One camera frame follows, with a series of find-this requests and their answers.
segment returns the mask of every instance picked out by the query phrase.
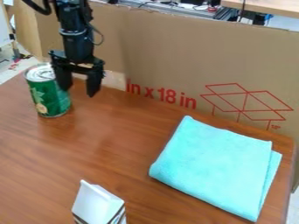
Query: teal towel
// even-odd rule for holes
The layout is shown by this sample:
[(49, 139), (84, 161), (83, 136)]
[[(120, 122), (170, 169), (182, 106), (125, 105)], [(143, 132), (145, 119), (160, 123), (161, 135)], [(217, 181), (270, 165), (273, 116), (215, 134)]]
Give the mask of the teal towel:
[(257, 221), (282, 155), (272, 142), (185, 116), (149, 175), (229, 213)]

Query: wooden table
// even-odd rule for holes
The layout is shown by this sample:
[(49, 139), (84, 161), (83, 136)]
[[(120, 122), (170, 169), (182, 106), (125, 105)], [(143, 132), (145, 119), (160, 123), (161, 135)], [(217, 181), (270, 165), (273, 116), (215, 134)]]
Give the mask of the wooden table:
[[(241, 9), (243, 0), (221, 0), (221, 5)], [(246, 11), (256, 11), (284, 17), (299, 18), (298, 0), (246, 0)]]
[(103, 88), (94, 98), (85, 91), (76, 80), (72, 111), (45, 119), (21, 75), (0, 86), (0, 223), (73, 223), (81, 179), (124, 199), (129, 224), (251, 223), (149, 177), (185, 115), (273, 141), (282, 163), (258, 223), (284, 223), (294, 164), (290, 138), (116, 89)]

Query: black cable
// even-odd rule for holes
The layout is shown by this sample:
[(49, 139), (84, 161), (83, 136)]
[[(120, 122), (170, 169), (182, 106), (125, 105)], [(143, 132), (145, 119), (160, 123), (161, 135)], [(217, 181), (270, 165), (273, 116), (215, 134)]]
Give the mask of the black cable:
[(90, 38), (88, 38), (88, 39), (89, 39), (89, 41), (91, 41), (95, 46), (100, 46), (100, 45), (104, 42), (104, 40), (105, 40), (104, 34), (102, 34), (96, 27), (94, 27), (92, 24), (89, 23), (88, 19), (86, 18), (86, 15), (85, 15), (85, 11), (84, 11), (85, 7), (89, 7), (88, 2), (87, 2), (86, 0), (80, 0), (81, 14), (82, 14), (82, 17), (83, 17), (83, 20), (84, 20), (85, 24), (86, 24), (87, 26), (89, 26), (89, 27), (92, 29), (92, 31), (97, 32), (97, 33), (100, 34), (100, 36), (101, 36), (101, 41), (100, 41), (99, 43), (94, 43), (94, 41), (93, 41), (92, 39), (90, 39)]
[(243, 0), (243, 4), (242, 4), (242, 9), (240, 11), (240, 17), (239, 17), (239, 21), (241, 21), (241, 19), (244, 17), (244, 13), (245, 13), (245, 6), (246, 6), (246, 0)]
[(44, 4), (44, 9), (40, 6), (38, 6), (36, 3), (34, 3), (32, 0), (22, 0), (25, 4), (29, 5), (30, 7), (32, 7), (35, 11), (38, 11), (39, 13), (43, 14), (43, 15), (50, 15), (52, 13), (50, 4), (48, 0), (43, 0), (43, 4)]
[(141, 8), (141, 7), (143, 7), (144, 5), (146, 5), (146, 4), (153, 4), (154, 2), (145, 2), (145, 3), (141, 3), (139, 6), (138, 6), (138, 8)]

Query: white carton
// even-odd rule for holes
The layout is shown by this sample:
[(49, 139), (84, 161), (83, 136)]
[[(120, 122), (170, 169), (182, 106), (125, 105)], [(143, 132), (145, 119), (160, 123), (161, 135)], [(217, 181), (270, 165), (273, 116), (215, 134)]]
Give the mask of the white carton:
[(78, 224), (126, 224), (124, 201), (83, 179), (72, 212)]

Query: soda can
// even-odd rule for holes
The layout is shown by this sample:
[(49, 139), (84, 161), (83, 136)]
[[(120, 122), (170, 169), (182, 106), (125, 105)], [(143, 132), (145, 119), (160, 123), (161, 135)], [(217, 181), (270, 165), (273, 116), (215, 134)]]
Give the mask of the soda can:
[(24, 77), (35, 108), (41, 116), (62, 116), (70, 109), (70, 95), (59, 87), (50, 63), (32, 66), (25, 71)]

